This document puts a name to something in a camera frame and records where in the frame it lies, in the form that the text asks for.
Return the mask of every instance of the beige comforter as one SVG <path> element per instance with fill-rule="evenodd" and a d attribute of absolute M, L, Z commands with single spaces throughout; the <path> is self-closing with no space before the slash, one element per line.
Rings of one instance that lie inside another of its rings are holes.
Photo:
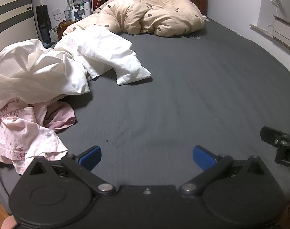
<path fill-rule="evenodd" d="M 70 25 L 63 35 L 94 24 L 113 33 L 171 37 L 203 28 L 204 20 L 190 0 L 109 0 L 92 15 Z"/>

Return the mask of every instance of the black bag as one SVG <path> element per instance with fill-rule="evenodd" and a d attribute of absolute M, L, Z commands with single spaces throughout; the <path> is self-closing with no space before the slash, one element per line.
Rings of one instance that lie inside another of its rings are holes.
<path fill-rule="evenodd" d="M 51 20 L 48 16 L 48 8 L 46 5 L 36 7 L 38 27 L 43 39 L 43 42 L 50 43 L 51 37 L 49 30 L 51 30 Z"/>

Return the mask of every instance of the gray bed sheet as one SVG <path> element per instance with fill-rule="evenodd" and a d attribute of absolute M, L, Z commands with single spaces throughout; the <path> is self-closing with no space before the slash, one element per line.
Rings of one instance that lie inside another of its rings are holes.
<path fill-rule="evenodd" d="M 263 126 L 290 133 L 290 73 L 280 62 L 214 21 L 187 36 L 122 37 L 152 79 L 118 86 L 111 70 L 89 82 L 91 93 L 66 97 L 77 123 L 59 137 L 71 153 L 99 145 L 93 173 L 117 186 L 183 184 L 201 173 L 195 145 L 235 159 L 258 155 L 290 198 L 290 168 L 259 136 Z M 7 211 L 18 178 L 0 163 Z"/>

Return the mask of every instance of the wooden nightstand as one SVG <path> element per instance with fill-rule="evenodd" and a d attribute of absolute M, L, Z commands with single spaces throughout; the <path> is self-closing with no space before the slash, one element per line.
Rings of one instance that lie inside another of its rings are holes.
<path fill-rule="evenodd" d="M 65 24 L 61 24 L 57 30 L 57 33 L 58 33 L 58 38 L 59 40 L 62 38 L 62 35 L 63 35 L 63 32 L 67 29 L 68 26 L 78 22 L 80 20 L 77 20 L 77 21 L 73 21 L 73 22 L 69 22 L 69 23 L 65 23 Z"/>

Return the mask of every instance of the pink garment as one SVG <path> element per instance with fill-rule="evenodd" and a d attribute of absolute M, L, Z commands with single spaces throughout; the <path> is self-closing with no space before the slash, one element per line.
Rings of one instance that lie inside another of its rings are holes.
<path fill-rule="evenodd" d="M 49 128 L 43 127 L 45 116 Z M 0 161 L 23 174 L 36 156 L 60 160 L 68 150 L 55 132 L 74 122 L 74 111 L 66 102 L 53 99 L 28 106 L 18 98 L 10 100 L 0 109 Z"/>

